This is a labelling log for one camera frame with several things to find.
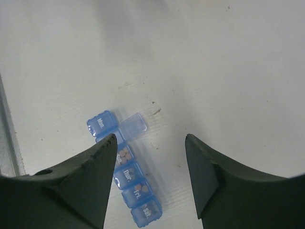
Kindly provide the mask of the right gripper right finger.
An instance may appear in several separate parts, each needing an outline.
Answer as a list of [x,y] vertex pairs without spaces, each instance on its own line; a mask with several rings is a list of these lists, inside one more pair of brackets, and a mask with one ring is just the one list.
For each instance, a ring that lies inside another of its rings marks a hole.
[[185,151],[198,219],[205,229],[302,229],[305,177],[244,164],[188,134]]

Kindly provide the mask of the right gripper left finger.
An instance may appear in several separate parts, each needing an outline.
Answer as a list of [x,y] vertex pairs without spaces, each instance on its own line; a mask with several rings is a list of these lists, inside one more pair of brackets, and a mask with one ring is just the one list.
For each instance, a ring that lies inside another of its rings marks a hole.
[[1,228],[102,229],[117,149],[110,134],[32,176],[1,176]]

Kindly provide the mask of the blue weekly pill organizer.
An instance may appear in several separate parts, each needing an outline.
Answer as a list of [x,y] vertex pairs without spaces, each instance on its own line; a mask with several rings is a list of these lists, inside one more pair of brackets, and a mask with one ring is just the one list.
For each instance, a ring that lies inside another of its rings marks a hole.
[[143,228],[158,220],[163,214],[161,204],[128,145],[129,141],[147,130],[142,116],[136,113],[119,123],[114,113],[105,110],[89,119],[87,127],[96,142],[115,134],[118,150],[113,180],[137,227]]

